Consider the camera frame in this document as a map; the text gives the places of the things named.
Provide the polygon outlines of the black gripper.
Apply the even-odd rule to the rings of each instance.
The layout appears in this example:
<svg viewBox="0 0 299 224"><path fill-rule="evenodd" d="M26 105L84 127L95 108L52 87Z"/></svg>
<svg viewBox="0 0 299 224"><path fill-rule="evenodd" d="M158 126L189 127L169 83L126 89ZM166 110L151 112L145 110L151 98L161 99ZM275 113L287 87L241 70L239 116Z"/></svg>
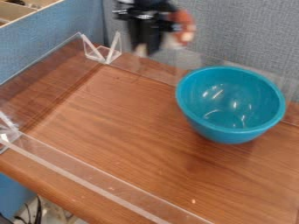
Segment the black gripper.
<svg viewBox="0 0 299 224"><path fill-rule="evenodd" d="M115 0L113 13L118 20L126 22L135 53L147 52L151 56L161 50L162 31L178 32L183 29L174 19L178 11L173 0Z"/></svg>

